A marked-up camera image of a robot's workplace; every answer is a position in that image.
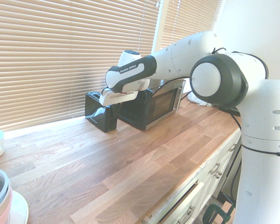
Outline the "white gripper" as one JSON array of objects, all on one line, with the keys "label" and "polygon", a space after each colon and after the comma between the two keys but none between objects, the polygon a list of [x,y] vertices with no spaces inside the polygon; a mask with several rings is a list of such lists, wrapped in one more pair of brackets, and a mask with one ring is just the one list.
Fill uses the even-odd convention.
[{"label": "white gripper", "polygon": [[138,91],[130,91],[126,93],[114,93],[111,90],[103,90],[99,98],[99,102],[102,106],[111,106],[112,109],[112,117],[115,118],[118,116],[118,113],[121,109],[121,103],[126,101],[134,100],[138,95]]}]

